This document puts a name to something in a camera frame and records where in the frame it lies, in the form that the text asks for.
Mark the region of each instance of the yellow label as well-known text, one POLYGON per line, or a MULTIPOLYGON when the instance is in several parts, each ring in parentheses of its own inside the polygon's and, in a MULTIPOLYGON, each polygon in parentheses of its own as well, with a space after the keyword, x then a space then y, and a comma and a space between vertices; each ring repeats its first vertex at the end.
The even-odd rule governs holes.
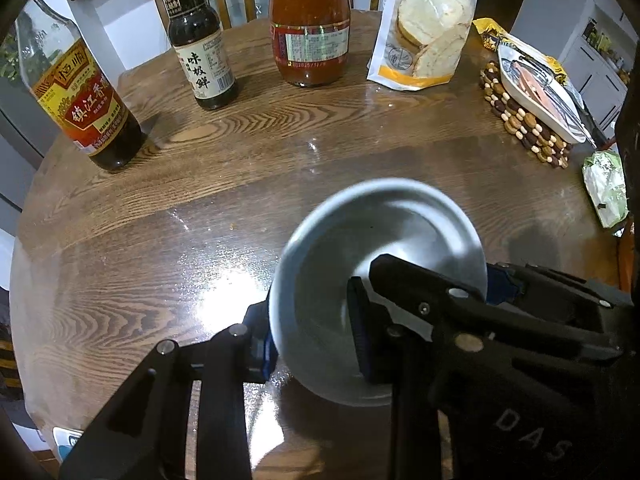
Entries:
POLYGON ((89 156, 103 150, 129 116, 82 38, 31 90, 44 111, 89 156))

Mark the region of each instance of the white bowl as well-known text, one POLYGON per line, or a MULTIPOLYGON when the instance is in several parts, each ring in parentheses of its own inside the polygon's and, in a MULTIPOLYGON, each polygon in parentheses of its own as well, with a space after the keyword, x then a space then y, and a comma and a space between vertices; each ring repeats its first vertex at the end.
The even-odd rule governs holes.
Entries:
POLYGON ((360 276, 369 297, 429 337, 431 327, 370 287, 369 264, 392 254, 474 286, 486 295, 478 234, 446 195, 402 178, 370 180, 329 197, 296 229, 271 285, 273 338, 293 376, 313 393, 350 406, 388 404, 387 386, 365 382, 346 307, 346 285, 360 276))

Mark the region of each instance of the low-gluten wheat flour package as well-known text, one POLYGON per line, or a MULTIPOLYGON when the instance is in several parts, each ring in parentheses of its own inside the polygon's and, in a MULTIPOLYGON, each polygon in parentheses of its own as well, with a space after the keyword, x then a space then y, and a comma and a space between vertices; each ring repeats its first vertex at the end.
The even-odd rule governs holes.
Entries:
POLYGON ((367 79, 394 90, 447 83, 476 0, 386 0, 367 79))

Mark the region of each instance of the bread picture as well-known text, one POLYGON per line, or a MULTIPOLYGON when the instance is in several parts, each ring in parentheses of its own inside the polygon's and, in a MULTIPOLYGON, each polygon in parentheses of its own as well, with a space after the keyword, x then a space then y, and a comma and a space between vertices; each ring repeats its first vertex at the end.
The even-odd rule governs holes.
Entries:
POLYGON ((400 1, 399 40, 419 51, 414 76, 440 77, 455 70, 473 12, 473 0, 400 1))

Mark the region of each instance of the wooden table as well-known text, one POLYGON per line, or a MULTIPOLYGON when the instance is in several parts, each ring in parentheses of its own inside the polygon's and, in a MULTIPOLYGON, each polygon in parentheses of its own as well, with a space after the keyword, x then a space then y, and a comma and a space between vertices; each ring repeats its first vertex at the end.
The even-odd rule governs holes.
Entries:
MULTIPOLYGON (((355 182, 440 188, 490 262, 617 283, 615 241, 579 157, 553 170, 505 133, 477 85, 492 54, 475 31, 449 84, 395 92, 366 81, 379 20, 353 13, 348 72, 317 89, 281 79, 266 20, 229 30, 241 91, 217 112, 195 103, 173 52, 126 73, 120 93, 150 142, 118 174, 55 142, 26 200, 11 281, 26 404, 51 445, 54 426, 85 428, 159 340, 201 341, 241 320, 296 225, 355 182)), ((319 399, 282 367, 247 396, 256 478, 384 476, 388 408, 319 399)))

